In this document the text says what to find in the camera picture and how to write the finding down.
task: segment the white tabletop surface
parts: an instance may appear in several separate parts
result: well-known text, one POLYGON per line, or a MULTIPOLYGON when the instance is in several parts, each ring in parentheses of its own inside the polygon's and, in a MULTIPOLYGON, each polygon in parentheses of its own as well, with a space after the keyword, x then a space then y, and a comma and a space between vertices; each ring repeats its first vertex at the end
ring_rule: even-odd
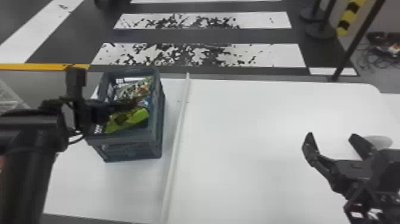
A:
POLYGON ((358 159, 347 139, 400 126, 373 86, 193 80, 176 164, 169 224, 348 223, 345 199, 304 159, 358 159))
POLYGON ((57 158, 45 213, 137 223, 159 219, 184 80, 163 79, 163 157, 104 163, 85 141, 57 158))

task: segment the black pole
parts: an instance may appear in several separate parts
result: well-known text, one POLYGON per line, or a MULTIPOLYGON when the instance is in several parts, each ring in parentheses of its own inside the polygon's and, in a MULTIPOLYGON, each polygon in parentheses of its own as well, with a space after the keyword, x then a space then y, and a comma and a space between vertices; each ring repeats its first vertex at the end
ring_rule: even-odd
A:
POLYGON ((329 24, 329 18, 330 15, 332 14, 333 8, 336 5, 336 0, 330 0, 328 7, 326 8, 326 12, 324 15, 324 19, 322 20, 321 24, 320 24, 320 31, 323 32, 326 28, 326 26, 329 24))
POLYGON ((382 6, 385 4, 385 2, 386 2, 386 0, 376 0, 369 15, 367 16, 364 23, 360 27, 357 35, 355 35, 354 40, 351 42, 349 49, 347 49, 345 56, 343 58, 343 61, 337 67, 335 73, 332 76, 328 77, 329 82, 337 82, 339 80, 339 76, 340 76, 340 74, 342 74, 342 71, 345 68, 347 62, 350 60, 354 51, 357 49, 357 46, 360 44, 361 40, 365 36, 365 33, 367 33, 368 28, 371 26, 372 22, 375 20, 376 16, 378 15, 379 11, 382 9, 382 6))
POLYGON ((322 0, 315 1, 314 6, 312 7, 311 15, 315 16, 317 14, 318 10, 320 9, 321 1, 322 0))
POLYGON ((300 18, 306 22, 319 22, 324 18, 324 12, 320 9, 322 0, 315 0, 312 8, 305 8, 300 12, 300 18))
POLYGON ((336 5, 336 0, 330 0, 321 23, 313 23, 305 31, 312 38, 327 40, 336 36, 336 30, 329 24, 329 18, 336 5))

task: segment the cable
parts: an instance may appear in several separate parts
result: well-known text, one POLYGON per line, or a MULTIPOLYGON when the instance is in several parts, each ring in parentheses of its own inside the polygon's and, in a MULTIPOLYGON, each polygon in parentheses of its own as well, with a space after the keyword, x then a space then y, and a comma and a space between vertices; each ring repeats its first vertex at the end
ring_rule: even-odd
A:
POLYGON ((379 54, 376 46, 369 43, 364 43, 360 46, 366 46, 357 49, 357 51, 361 51, 361 56, 357 59, 357 65, 361 69, 368 69, 371 72, 374 72, 374 68, 387 69, 389 67, 393 67, 396 69, 400 69, 400 58, 393 58, 391 56, 385 55, 384 52, 379 54))

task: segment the white floor stripe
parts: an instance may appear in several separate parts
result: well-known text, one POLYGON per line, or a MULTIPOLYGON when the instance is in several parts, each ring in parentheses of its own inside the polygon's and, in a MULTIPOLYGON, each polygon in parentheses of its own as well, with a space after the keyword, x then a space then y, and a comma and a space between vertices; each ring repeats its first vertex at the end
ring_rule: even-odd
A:
POLYGON ((123 14, 115 29, 290 29, 286 12, 123 14))
POLYGON ((305 67, 297 44, 104 43, 92 64, 305 67))
MULTIPOLYGON (((315 76, 331 76, 336 68, 310 68, 310 73, 315 76)), ((353 68, 345 68, 342 76, 357 76, 357 72, 353 68)))
POLYGON ((192 2, 277 2, 281 0, 131 0, 132 4, 153 4, 153 3, 192 3, 192 2))
POLYGON ((25 63, 83 0, 53 0, 0 45, 0 63, 25 63))

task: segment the plastic crate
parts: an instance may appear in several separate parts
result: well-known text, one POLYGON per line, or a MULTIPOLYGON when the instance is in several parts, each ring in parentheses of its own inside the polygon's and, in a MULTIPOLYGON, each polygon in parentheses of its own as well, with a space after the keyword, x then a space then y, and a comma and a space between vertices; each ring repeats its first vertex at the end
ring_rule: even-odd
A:
POLYGON ((104 133, 104 125, 90 127, 86 141, 106 162, 160 158, 162 155, 165 95, 156 68, 132 68, 104 73, 98 88, 98 99, 112 102, 117 88, 147 76, 154 78, 150 87, 153 104, 149 119, 142 123, 140 128, 136 126, 114 133, 104 133))

